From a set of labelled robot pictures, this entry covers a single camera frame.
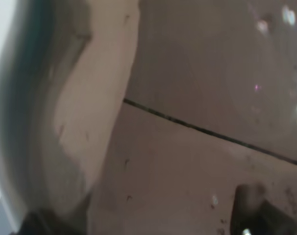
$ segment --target blurry object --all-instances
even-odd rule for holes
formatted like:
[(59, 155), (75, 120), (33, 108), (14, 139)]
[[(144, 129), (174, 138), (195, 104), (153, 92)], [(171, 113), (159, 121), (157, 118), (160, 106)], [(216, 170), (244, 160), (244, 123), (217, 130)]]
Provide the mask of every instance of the blurry object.
[(296, 15), (293, 10), (290, 10), (288, 6), (283, 6), (282, 8), (282, 19), (285, 23), (290, 25), (295, 25)]
[(260, 185), (236, 188), (231, 235), (297, 235), (297, 221), (265, 199)]
[[(266, 14), (263, 16), (256, 24), (256, 28), (264, 35), (266, 36), (268, 33), (271, 33), (274, 31), (275, 23), (274, 18), (271, 14)], [(261, 90), (261, 86), (255, 85), (255, 91)]]
[[(30, 211), (57, 211), (35, 152), (39, 144), (31, 142), (38, 139), (32, 127), (42, 118), (37, 111), (44, 94), (67, 80), (89, 42), (89, 17), (85, 0), (17, 0), (0, 57), (0, 189), (14, 231)], [(60, 172), (69, 169), (64, 162), (62, 166)], [(60, 177), (50, 175), (59, 183)], [(68, 185), (63, 180), (58, 189), (67, 192)], [(67, 199), (76, 199), (80, 191), (67, 193)], [(80, 202), (70, 199), (62, 201), (69, 210)]]
[(83, 235), (61, 221), (54, 212), (39, 210), (25, 218), (17, 235)]

